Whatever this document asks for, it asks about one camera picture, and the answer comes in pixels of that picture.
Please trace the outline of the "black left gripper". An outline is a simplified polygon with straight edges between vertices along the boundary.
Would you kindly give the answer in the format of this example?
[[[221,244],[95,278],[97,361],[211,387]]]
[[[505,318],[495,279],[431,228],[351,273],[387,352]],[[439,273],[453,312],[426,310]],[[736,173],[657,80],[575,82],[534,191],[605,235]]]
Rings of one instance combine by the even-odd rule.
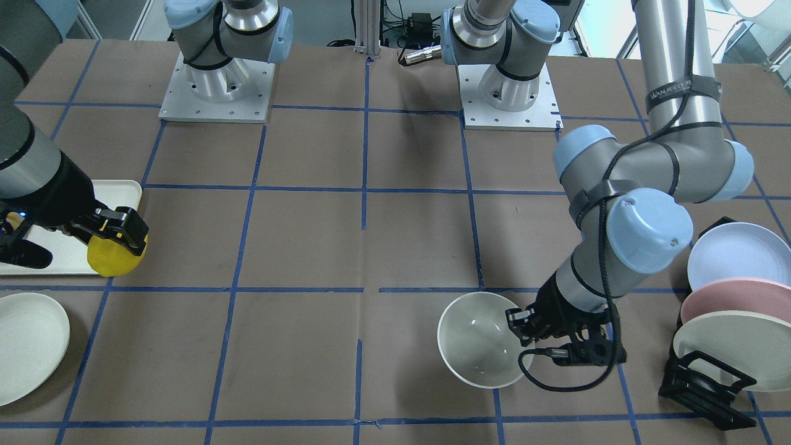
[[[559,349],[548,353],[559,366],[608,366],[615,353],[616,364],[624,363],[625,349],[621,341],[608,340],[604,326],[611,321],[611,308],[607,305],[593,312],[574,307],[563,297],[553,275],[539,288],[536,301],[525,309],[510,308],[505,311],[507,326],[519,339],[522,347],[530,347],[537,340],[550,336],[571,338]]]

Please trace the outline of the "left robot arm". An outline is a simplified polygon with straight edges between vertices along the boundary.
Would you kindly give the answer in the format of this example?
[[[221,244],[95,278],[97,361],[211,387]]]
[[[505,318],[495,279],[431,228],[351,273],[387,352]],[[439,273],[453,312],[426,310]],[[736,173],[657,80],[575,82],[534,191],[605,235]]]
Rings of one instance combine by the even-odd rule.
[[[509,367],[523,347],[562,366],[625,361],[614,301],[672,263],[694,234],[684,203],[729,200],[751,182],[748,150],[724,138],[722,85],[701,1],[633,1],[650,135],[621,144],[601,125],[562,136],[556,174],[582,241],[522,310],[504,299],[461,297],[447,307],[438,346],[450,367]]]

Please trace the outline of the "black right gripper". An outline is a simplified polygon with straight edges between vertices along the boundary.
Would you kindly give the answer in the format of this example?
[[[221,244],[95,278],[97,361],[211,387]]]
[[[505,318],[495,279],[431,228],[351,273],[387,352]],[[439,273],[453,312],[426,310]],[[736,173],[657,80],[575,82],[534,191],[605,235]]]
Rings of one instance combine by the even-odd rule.
[[[76,237],[87,246],[90,237],[110,240],[133,256],[147,248],[149,226],[133,208],[108,208],[95,198],[90,178],[70,160],[62,158],[54,177],[38,191],[2,199],[2,263],[43,269],[52,253],[25,240],[32,226]]]

